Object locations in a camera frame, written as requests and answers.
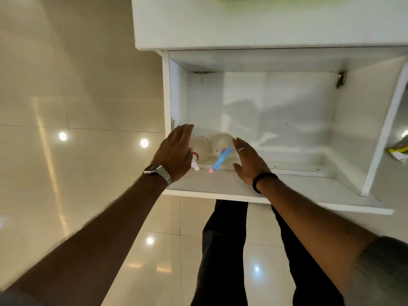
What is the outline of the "person's right hand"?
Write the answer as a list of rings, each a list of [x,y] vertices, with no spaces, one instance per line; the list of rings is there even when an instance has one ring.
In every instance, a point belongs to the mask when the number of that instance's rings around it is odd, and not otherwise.
[[[237,154],[244,170],[244,176],[240,179],[247,185],[252,186],[252,180],[263,172],[271,172],[266,162],[258,155],[256,150],[246,141],[240,138],[233,138]]]

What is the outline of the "person's left hand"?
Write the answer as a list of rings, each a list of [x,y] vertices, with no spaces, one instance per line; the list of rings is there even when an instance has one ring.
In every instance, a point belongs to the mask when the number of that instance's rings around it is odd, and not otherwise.
[[[168,138],[161,143],[151,164],[162,165],[171,175],[172,183],[175,183],[190,170],[192,150],[189,144],[170,143]]]

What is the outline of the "person's left forearm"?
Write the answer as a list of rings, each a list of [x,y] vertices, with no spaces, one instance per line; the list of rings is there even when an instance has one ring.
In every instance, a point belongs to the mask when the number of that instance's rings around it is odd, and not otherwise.
[[[46,306],[101,306],[152,207],[166,189],[142,174],[125,193],[6,289]]]

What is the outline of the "person's right forearm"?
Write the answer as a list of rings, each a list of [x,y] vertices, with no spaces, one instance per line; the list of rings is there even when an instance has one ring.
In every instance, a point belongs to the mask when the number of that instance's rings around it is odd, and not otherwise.
[[[259,181],[258,190],[344,295],[358,256],[379,236],[315,204],[279,179]]]

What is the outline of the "black wristband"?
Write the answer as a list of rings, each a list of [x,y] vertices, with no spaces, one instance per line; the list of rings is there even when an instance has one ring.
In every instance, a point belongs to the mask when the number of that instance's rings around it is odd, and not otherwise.
[[[259,181],[265,179],[265,178],[274,178],[274,179],[279,179],[278,176],[272,172],[263,172],[259,175],[257,175],[253,180],[252,180],[252,188],[255,192],[258,194],[262,194],[261,191],[258,190],[258,183]]]

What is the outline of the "silver metal wristwatch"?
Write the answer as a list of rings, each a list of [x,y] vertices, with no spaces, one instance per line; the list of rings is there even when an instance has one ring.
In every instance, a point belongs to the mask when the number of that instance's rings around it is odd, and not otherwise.
[[[148,167],[146,167],[142,171],[142,173],[145,174],[145,175],[159,175],[159,176],[161,176],[166,182],[166,187],[168,187],[168,186],[170,186],[172,184],[171,175],[160,164],[150,164]]]

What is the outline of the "white cabinet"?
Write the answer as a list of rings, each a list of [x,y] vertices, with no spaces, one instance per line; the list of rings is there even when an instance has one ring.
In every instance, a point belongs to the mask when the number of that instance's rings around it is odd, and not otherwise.
[[[132,12],[136,48],[162,56],[166,135],[229,133],[321,206],[393,214],[360,194],[408,61],[408,0],[132,0]]]

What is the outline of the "black trousers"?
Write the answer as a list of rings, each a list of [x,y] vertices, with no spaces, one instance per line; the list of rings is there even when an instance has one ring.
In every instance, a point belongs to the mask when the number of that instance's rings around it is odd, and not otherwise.
[[[295,283],[293,306],[345,306],[344,298],[271,206]],[[243,250],[248,202],[217,200],[202,231],[202,259],[191,306],[248,306]]]

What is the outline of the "white cabinet door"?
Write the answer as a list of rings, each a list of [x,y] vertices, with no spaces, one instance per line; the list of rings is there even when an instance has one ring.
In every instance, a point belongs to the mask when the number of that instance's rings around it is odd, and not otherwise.
[[[372,184],[374,183],[375,174],[380,165],[382,154],[386,147],[386,143],[388,141],[392,125],[397,115],[398,108],[400,106],[400,102],[403,97],[407,83],[408,83],[408,61],[405,61],[401,73],[399,75],[399,78],[397,80],[395,89],[393,91],[392,98],[388,106],[387,113],[385,115],[385,120],[382,124],[380,135],[374,149],[373,159],[370,163],[369,170],[361,190],[360,194],[361,196],[366,197],[370,195],[370,190],[372,188]]]

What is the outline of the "yellow and white packet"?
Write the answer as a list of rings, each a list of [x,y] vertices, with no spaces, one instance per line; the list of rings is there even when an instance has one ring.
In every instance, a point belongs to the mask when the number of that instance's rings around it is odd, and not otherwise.
[[[404,136],[392,147],[387,147],[385,150],[395,160],[405,164],[408,161],[408,135]]]

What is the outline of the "grey right sleeve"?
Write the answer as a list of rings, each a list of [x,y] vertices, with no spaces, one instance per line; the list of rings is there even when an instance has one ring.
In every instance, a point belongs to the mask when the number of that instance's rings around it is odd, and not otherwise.
[[[378,237],[358,256],[345,306],[408,306],[408,244]]]

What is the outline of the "grey sleeve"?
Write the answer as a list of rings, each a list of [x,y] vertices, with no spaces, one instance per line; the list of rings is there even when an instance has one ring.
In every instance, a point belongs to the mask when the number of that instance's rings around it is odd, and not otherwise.
[[[0,306],[46,306],[36,296],[21,290],[0,290]]]
[[[378,237],[358,256],[345,306],[408,306],[408,244]]]

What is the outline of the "grey left sleeve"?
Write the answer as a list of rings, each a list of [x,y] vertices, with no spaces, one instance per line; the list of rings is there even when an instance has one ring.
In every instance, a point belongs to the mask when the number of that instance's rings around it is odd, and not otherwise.
[[[46,306],[36,296],[21,290],[0,290],[0,306]]]

